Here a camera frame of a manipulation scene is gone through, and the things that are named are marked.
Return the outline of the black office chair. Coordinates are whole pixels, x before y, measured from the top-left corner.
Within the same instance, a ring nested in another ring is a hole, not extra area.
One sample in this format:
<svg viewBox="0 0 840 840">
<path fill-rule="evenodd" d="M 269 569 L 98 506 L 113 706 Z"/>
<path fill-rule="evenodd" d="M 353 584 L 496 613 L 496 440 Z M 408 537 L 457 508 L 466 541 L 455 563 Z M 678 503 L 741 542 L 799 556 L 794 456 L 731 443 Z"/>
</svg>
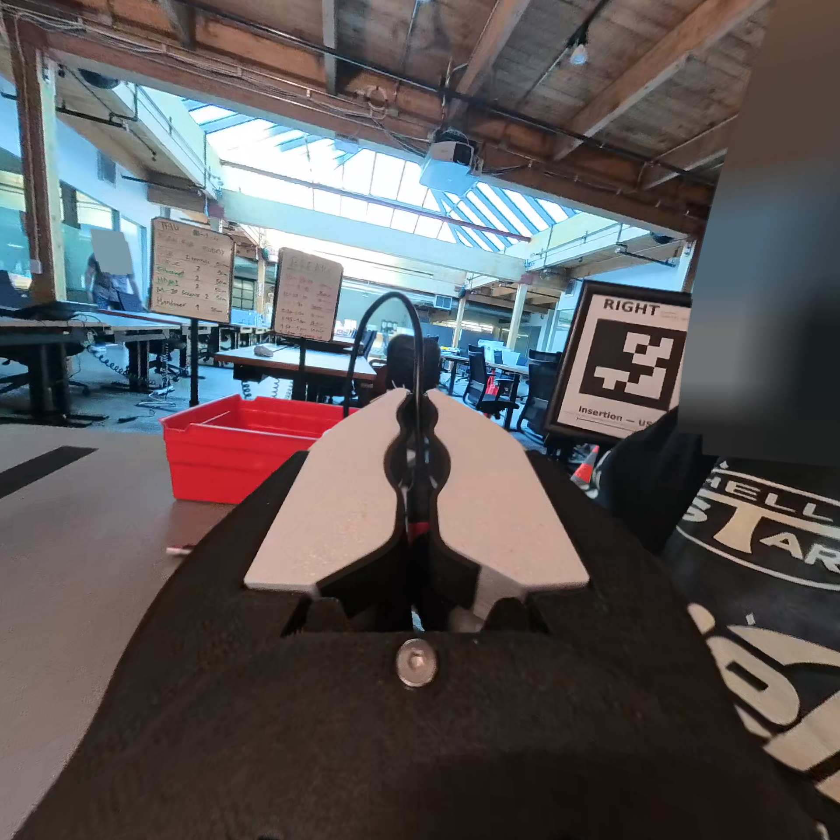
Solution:
<svg viewBox="0 0 840 840">
<path fill-rule="evenodd" d="M 467 351 L 469 375 L 462 401 L 489 418 L 503 421 L 508 431 L 518 407 L 518 374 L 491 369 L 485 351 L 470 345 Z"/>
<path fill-rule="evenodd" d="M 415 384 L 415 340 L 408 334 L 393 336 L 386 348 L 385 365 L 380 370 L 381 385 L 385 391 Z M 436 338 L 423 339 L 423 390 L 438 388 L 441 372 L 441 354 Z"/>
</svg>

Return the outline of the long wooden desk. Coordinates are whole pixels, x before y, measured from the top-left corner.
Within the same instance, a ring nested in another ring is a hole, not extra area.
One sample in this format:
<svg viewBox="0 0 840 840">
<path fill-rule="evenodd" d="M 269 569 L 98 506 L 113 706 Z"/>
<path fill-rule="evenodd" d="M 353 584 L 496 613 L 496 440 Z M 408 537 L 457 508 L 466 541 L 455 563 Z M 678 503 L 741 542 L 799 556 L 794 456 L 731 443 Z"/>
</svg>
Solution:
<svg viewBox="0 0 840 840">
<path fill-rule="evenodd" d="M 234 379 L 242 383 L 259 383 L 267 378 L 291 382 L 290 399 L 298 374 L 298 346 L 278 346 L 280 350 L 270 359 L 254 355 L 255 346 L 216 353 L 213 360 L 220 364 L 231 364 Z M 308 376 L 308 400 L 322 403 L 331 397 L 343 397 L 350 354 L 347 352 L 326 352 L 307 348 L 306 368 Z"/>
</svg>

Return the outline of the black framed sign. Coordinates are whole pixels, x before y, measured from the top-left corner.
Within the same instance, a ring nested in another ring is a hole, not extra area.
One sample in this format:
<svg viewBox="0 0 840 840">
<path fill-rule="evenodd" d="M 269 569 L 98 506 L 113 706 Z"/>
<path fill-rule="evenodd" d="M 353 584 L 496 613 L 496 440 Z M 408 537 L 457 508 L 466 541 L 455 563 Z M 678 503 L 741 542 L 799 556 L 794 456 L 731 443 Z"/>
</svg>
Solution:
<svg viewBox="0 0 840 840">
<path fill-rule="evenodd" d="M 544 433 L 614 444 L 679 402 L 689 293 L 585 280 Z"/>
</svg>

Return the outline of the white ceiling projector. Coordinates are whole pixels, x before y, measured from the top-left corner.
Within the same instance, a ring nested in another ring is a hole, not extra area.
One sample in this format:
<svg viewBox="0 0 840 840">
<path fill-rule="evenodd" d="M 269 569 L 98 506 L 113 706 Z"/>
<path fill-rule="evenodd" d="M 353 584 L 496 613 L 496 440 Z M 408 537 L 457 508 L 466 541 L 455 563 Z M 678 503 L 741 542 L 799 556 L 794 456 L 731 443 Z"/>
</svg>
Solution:
<svg viewBox="0 0 840 840">
<path fill-rule="evenodd" d="M 460 198 L 478 183 L 483 168 L 474 141 L 457 129 L 438 129 L 421 164 L 419 182 L 430 190 Z"/>
</svg>

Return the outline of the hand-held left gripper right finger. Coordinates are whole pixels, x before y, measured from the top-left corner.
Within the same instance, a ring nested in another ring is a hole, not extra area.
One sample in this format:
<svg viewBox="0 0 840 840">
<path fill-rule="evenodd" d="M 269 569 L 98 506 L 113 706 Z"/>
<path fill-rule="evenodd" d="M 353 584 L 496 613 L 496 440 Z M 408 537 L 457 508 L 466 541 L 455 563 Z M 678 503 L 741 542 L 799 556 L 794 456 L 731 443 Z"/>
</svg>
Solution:
<svg viewBox="0 0 840 840">
<path fill-rule="evenodd" d="M 427 399 L 432 443 L 448 462 L 429 523 L 430 571 L 444 597 L 483 621 L 499 600 L 586 587 L 590 575 L 526 450 L 452 397 Z"/>
</svg>

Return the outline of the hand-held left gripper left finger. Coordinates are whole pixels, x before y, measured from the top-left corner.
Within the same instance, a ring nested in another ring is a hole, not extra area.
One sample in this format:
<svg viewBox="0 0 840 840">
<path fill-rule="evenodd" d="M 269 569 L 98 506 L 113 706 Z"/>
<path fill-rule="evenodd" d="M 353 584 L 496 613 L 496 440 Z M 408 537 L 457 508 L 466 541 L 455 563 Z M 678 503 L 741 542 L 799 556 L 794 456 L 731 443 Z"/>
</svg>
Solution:
<svg viewBox="0 0 840 840">
<path fill-rule="evenodd" d="M 386 457 L 408 398 L 396 388 L 350 414 L 308 450 L 245 574 L 255 591 L 319 593 L 397 534 L 398 495 Z"/>
</svg>

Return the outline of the person's right forearm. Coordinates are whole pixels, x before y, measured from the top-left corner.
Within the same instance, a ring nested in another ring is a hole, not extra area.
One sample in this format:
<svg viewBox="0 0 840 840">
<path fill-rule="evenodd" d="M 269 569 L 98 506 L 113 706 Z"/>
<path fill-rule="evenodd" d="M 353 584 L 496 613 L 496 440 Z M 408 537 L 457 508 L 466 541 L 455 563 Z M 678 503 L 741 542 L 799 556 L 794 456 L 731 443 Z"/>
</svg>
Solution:
<svg viewBox="0 0 840 840">
<path fill-rule="evenodd" d="M 698 434 L 678 430 L 679 409 L 615 444 L 594 468 L 587 496 L 643 547 L 660 555 L 717 463 Z"/>
</svg>

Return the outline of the wooden ceiling post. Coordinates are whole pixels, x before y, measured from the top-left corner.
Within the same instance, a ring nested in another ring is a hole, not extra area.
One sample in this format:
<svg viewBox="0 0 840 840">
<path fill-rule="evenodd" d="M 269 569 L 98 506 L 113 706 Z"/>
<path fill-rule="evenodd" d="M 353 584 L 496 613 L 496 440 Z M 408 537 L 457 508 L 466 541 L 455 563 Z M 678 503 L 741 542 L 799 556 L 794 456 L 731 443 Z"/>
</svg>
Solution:
<svg viewBox="0 0 840 840">
<path fill-rule="evenodd" d="M 67 295 L 56 137 L 56 63 L 32 38 L 33 28 L 9 24 L 24 177 L 27 237 L 36 303 Z"/>
</svg>

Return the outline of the red storage box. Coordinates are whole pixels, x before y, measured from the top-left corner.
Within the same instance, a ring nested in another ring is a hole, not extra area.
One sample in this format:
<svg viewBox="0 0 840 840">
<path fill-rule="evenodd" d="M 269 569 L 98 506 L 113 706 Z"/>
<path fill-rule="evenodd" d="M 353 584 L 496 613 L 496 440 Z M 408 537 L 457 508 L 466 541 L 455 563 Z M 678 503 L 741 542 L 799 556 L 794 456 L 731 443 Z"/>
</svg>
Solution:
<svg viewBox="0 0 840 840">
<path fill-rule="evenodd" d="M 163 417 L 173 498 L 238 504 L 342 419 L 341 406 L 240 395 Z"/>
</svg>

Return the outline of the person's black printed hoodie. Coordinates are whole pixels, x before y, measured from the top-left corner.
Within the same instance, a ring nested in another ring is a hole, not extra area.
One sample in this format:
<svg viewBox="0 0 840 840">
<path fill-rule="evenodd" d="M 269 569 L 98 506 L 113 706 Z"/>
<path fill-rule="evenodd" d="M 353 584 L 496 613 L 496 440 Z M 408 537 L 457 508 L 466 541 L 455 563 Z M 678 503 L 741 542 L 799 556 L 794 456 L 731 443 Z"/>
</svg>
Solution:
<svg viewBox="0 0 840 840">
<path fill-rule="evenodd" d="M 838 469 L 720 458 L 660 559 L 745 728 L 838 838 Z"/>
</svg>

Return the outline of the wooden office desk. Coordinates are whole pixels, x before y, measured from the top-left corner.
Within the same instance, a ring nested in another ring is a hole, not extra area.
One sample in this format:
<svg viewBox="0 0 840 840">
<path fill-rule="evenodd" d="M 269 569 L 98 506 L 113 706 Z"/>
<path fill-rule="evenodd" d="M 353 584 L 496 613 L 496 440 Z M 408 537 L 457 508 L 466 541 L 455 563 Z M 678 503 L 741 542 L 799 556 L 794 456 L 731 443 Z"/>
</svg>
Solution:
<svg viewBox="0 0 840 840">
<path fill-rule="evenodd" d="M 26 387 L 28 405 L 2 410 L 1 424 L 85 428 L 105 422 L 107 415 L 81 413 L 72 405 L 68 358 L 73 350 L 83 352 L 96 339 L 134 344 L 138 364 L 124 378 L 132 385 L 141 385 L 148 382 L 150 342 L 173 338 L 181 329 L 182 325 L 175 322 L 115 312 L 62 320 L 2 315 L 2 362 L 26 369 L 24 374 L 2 377 L 2 394 Z"/>
</svg>

